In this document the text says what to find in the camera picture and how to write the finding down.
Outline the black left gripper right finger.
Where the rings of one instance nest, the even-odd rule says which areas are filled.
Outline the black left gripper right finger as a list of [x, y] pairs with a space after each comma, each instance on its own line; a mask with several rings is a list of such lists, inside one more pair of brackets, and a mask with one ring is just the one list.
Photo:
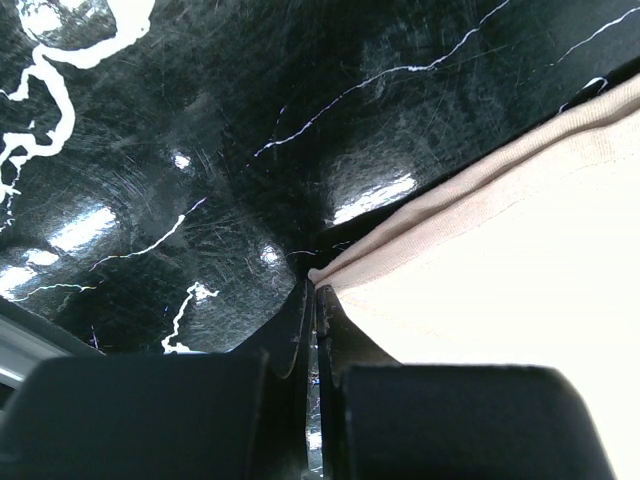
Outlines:
[[329, 479], [610, 479], [586, 405], [556, 370], [403, 365], [316, 297]]

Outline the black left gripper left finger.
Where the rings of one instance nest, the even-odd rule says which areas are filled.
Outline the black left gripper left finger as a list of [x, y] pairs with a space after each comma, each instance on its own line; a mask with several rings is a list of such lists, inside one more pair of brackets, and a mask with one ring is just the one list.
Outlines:
[[298, 479], [313, 288], [227, 353], [41, 363], [1, 425], [5, 479]]

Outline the beige t shirt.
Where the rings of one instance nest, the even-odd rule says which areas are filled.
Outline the beige t shirt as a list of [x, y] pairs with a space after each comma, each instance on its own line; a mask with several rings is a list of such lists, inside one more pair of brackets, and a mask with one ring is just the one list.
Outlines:
[[558, 369], [639, 475], [639, 81], [401, 207], [309, 279], [403, 363]]

